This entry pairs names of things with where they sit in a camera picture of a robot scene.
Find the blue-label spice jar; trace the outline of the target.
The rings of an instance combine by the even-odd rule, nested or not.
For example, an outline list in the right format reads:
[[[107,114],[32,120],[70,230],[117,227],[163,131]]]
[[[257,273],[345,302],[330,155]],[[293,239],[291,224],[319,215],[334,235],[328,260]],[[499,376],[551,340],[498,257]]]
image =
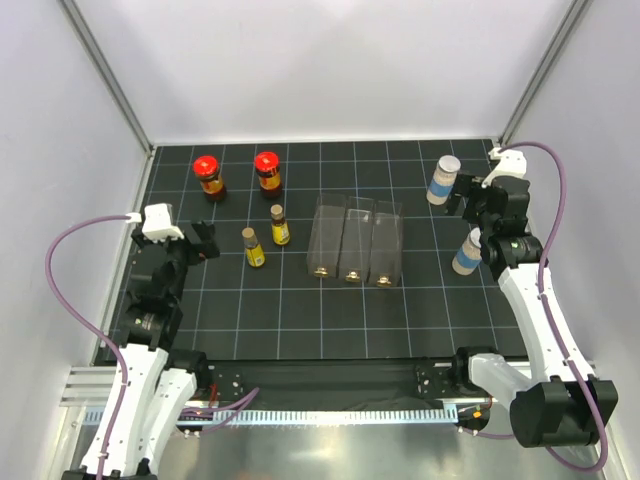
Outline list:
[[[473,228],[452,260],[452,269],[461,276],[471,275],[482,261],[481,230]]]
[[[446,203],[460,169],[461,162],[453,155],[444,155],[437,161],[426,193],[429,203],[436,206]]]

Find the small yellow-label bottle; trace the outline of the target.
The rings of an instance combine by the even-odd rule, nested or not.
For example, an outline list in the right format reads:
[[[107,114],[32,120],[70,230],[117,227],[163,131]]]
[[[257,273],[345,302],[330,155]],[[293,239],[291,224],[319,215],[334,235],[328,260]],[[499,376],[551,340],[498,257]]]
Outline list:
[[[278,246],[287,245],[291,236],[283,207],[280,204],[272,205],[270,215],[273,242]]]
[[[260,268],[265,264],[266,258],[261,243],[253,228],[245,227],[242,232],[244,251],[248,264],[252,268]]]

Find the red-lid sauce jar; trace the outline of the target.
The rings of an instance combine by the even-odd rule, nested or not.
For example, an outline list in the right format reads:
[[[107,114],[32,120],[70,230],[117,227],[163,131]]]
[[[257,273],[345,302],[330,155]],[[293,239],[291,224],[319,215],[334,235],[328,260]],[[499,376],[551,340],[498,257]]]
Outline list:
[[[258,153],[254,160],[254,168],[261,194],[265,198],[278,198],[283,189],[278,155],[270,151]]]
[[[192,166],[194,175],[210,202],[220,202],[226,197],[226,186],[221,176],[219,161],[211,155],[198,157]]]

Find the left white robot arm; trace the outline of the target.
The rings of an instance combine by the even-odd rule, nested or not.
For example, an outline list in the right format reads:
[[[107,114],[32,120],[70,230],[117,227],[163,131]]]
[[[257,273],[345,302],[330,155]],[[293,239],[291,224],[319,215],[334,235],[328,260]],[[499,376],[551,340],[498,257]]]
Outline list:
[[[120,341],[109,345],[117,369],[103,417],[79,467],[63,478],[157,478],[185,403],[210,392],[205,354],[173,346],[188,270],[220,255],[214,225],[198,222],[192,228],[196,242],[181,230],[165,234],[157,244],[160,263],[149,274],[132,277]]]

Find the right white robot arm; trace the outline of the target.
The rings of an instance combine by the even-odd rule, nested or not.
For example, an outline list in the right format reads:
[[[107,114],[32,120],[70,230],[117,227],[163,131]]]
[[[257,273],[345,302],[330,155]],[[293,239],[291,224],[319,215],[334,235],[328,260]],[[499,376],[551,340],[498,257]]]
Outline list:
[[[579,351],[552,288],[541,241],[528,230],[529,183],[512,176],[457,176],[446,204],[480,230],[481,259],[511,307],[530,372],[523,374],[490,347],[461,347],[449,370],[462,396],[478,391],[507,408],[525,448],[604,444],[617,403],[613,382],[601,380]]]

